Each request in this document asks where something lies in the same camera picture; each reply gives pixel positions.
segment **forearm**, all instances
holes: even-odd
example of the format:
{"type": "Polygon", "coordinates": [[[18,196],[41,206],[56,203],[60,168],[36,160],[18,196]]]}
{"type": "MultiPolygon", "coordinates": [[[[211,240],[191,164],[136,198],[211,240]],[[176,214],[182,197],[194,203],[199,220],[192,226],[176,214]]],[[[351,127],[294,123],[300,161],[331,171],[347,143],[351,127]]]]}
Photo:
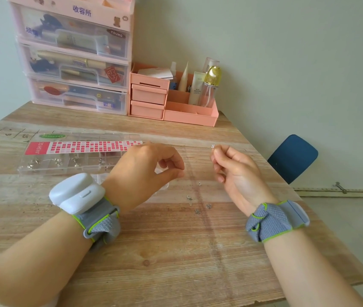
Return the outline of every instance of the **forearm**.
{"type": "Polygon", "coordinates": [[[363,298],[317,250],[304,230],[266,241],[265,251],[291,306],[363,306],[363,298]]]}
{"type": "Polygon", "coordinates": [[[65,287],[91,246],[81,225],[61,211],[0,254],[0,304],[48,303],[65,287]]]}

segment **gold bottle cap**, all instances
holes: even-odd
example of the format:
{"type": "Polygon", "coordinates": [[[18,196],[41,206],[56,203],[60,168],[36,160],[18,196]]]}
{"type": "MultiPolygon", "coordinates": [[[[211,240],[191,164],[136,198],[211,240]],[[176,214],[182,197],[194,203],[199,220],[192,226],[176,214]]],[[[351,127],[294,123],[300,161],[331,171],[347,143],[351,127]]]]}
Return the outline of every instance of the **gold bottle cap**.
{"type": "Polygon", "coordinates": [[[211,86],[218,86],[221,80],[221,68],[217,66],[212,66],[207,72],[204,82],[211,86]]]}

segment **fabric wrist band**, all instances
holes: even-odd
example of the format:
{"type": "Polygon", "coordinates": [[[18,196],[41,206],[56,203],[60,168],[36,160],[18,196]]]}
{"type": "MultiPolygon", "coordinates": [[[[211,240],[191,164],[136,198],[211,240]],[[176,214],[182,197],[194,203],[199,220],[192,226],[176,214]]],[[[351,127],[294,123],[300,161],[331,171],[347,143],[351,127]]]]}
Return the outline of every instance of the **fabric wrist band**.
{"type": "Polygon", "coordinates": [[[245,230],[256,242],[266,242],[293,229],[309,225],[305,211],[294,201],[263,203],[250,215],[245,230]]]}
{"type": "Polygon", "coordinates": [[[83,227],[83,236],[94,242],[91,251],[114,241],[119,235],[119,212],[118,206],[113,206],[103,197],[86,212],[72,215],[83,227]]]}

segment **wooden table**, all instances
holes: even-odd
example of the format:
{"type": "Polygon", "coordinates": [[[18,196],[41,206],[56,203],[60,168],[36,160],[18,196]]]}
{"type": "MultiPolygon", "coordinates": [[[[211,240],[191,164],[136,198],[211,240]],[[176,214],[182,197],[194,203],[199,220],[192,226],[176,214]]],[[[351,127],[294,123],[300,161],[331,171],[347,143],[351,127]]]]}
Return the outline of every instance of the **wooden table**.
{"type": "Polygon", "coordinates": [[[250,155],[279,199],[305,208],[319,250],[348,282],[363,283],[363,265],[223,114],[211,128],[25,104],[0,121],[0,252],[58,212],[48,192],[62,177],[16,172],[30,138],[53,131],[137,133],[175,146],[186,164],[183,179],[121,217],[113,245],[86,256],[59,306],[246,306],[284,298],[262,245],[244,230],[246,217],[214,180],[209,153],[217,143],[250,155]]]}

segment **blue chair backrest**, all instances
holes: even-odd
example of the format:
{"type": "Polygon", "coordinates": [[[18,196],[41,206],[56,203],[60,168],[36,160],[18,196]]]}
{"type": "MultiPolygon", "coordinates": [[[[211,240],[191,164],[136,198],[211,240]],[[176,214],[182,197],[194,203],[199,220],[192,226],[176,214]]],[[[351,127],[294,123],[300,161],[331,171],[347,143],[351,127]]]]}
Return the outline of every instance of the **blue chair backrest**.
{"type": "Polygon", "coordinates": [[[318,157],[318,151],[297,135],[290,135],[268,159],[269,164],[290,184],[318,157]]]}

